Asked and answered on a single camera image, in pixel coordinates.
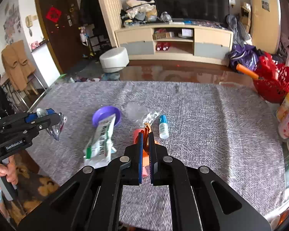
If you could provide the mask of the person's left hand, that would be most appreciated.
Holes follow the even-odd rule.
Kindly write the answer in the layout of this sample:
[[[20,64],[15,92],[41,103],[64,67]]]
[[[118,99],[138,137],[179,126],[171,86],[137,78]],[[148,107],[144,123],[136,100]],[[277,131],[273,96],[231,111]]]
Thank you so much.
[[[0,164],[0,177],[6,176],[7,182],[16,185],[18,183],[18,176],[14,155],[8,157],[8,160],[7,165]]]

